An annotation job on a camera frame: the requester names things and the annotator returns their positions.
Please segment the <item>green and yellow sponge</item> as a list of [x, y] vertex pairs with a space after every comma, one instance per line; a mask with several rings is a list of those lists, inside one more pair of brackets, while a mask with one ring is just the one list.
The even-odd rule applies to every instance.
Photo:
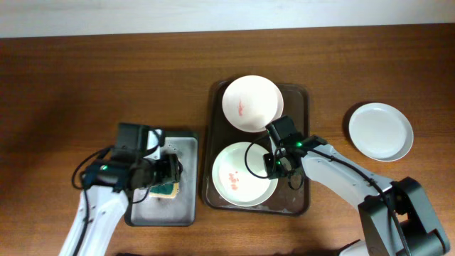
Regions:
[[155, 198], [175, 198], [179, 192], [179, 183], [169, 183], [160, 186], [152, 186], [149, 195]]

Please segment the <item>white plate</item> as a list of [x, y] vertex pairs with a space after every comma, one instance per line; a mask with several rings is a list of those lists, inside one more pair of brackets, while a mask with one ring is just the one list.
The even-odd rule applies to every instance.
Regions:
[[265, 179], [260, 145], [238, 142], [225, 147], [215, 158], [212, 181], [216, 191], [227, 202], [240, 207], [258, 206], [275, 192], [278, 180]]
[[222, 110], [233, 127], [243, 132], [263, 132], [270, 122], [281, 117], [284, 98], [271, 80], [246, 75], [227, 86], [222, 97]]

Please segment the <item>pale grey plate front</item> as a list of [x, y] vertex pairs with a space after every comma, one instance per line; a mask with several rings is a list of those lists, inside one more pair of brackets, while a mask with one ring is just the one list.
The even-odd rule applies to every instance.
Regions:
[[349, 118], [348, 133], [357, 150], [376, 161], [402, 159], [414, 144], [408, 118], [385, 103], [373, 102], [357, 108]]

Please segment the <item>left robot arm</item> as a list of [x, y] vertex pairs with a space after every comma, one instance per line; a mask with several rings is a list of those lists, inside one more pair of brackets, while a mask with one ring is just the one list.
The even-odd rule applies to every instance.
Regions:
[[103, 255], [121, 217], [136, 203], [134, 192], [173, 198], [183, 166], [176, 154], [161, 154], [162, 129], [119, 124], [117, 141], [88, 156], [75, 169], [72, 185], [80, 202], [61, 255]]

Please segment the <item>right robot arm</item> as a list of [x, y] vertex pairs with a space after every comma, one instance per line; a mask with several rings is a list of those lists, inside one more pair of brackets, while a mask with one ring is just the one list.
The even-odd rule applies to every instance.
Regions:
[[268, 178], [301, 174], [332, 190], [359, 213], [363, 240], [341, 255], [445, 255], [449, 239], [419, 182], [376, 175], [339, 154], [326, 140], [298, 132], [280, 117], [266, 126], [272, 143], [264, 157]]

